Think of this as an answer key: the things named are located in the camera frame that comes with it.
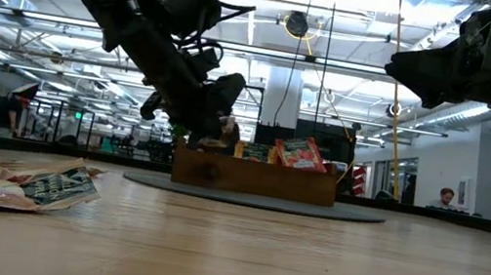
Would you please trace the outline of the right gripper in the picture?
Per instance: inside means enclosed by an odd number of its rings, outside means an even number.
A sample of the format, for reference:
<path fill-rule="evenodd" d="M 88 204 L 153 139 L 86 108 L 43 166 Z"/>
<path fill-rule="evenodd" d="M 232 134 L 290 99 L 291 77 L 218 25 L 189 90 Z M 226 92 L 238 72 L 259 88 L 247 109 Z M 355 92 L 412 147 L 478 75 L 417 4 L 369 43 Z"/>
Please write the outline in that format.
<path fill-rule="evenodd" d="M 459 32 L 457 46 L 395 53 L 385 72 L 414 92 L 425 108 L 447 101 L 451 89 L 434 86 L 447 81 L 451 73 L 456 93 L 491 105 L 491 9 L 472 13 Z"/>

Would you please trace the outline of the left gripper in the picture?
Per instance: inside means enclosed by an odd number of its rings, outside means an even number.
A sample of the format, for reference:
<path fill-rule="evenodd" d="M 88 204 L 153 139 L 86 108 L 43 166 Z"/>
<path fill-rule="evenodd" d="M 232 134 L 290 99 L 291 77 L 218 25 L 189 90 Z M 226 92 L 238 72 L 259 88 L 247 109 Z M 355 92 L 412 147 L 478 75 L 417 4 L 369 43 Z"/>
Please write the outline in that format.
<path fill-rule="evenodd" d="M 205 150 L 218 142 L 214 135 L 221 133 L 221 117 L 230 114 L 246 81 L 240 73 L 232 73 L 203 84 L 172 72 L 164 80 L 152 81 L 150 85 L 155 92 L 141 106 L 144 120 L 153 120 L 154 112 L 162 110 L 171 125 L 191 131 L 187 148 Z M 240 138 L 239 125 L 234 123 L 228 137 L 228 155 L 235 154 Z"/>

